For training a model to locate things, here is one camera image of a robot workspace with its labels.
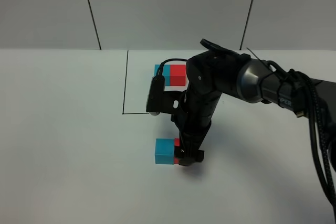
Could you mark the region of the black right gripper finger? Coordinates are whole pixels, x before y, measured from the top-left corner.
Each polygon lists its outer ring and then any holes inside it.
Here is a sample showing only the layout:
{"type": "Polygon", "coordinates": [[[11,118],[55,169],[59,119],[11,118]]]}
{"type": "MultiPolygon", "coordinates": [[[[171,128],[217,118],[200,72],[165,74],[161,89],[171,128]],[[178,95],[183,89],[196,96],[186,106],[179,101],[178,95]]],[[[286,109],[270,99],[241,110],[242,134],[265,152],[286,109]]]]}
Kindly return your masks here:
{"type": "Polygon", "coordinates": [[[181,146],[174,146],[174,157],[181,159],[184,158],[185,152],[181,146]]]}
{"type": "Polygon", "coordinates": [[[185,152],[184,158],[181,158],[179,165],[181,166],[191,166],[194,163],[201,163],[204,160],[204,151],[197,150],[195,153],[188,154],[185,152]]]}

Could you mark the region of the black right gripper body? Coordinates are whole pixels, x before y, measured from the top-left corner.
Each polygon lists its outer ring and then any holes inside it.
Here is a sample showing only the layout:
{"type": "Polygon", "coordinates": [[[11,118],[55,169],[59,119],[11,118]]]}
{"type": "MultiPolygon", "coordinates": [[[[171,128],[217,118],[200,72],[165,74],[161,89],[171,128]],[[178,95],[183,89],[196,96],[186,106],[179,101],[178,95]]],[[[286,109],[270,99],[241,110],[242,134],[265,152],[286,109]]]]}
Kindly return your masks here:
{"type": "Polygon", "coordinates": [[[198,150],[211,126],[211,119],[219,101],[219,92],[199,93],[188,87],[182,92],[177,113],[171,116],[180,135],[184,156],[197,156],[198,150]]]}

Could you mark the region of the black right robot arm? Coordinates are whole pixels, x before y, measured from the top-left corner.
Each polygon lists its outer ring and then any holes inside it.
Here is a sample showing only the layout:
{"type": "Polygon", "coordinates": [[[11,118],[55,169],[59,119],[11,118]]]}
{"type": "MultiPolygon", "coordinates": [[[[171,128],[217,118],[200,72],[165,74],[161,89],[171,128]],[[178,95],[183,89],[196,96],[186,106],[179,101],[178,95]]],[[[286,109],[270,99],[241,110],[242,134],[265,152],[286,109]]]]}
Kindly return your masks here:
{"type": "Polygon", "coordinates": [[[273,61],[253,59],[203,39],[202,54],[186,62],[189,80],[175,116],[180,130],[183,166],[201,162],[200,145],[222,94],[248,103],[274,103],[306,117],[312,127],[312,146],[335,165],[335,83],[285,71],[273,61]]]}

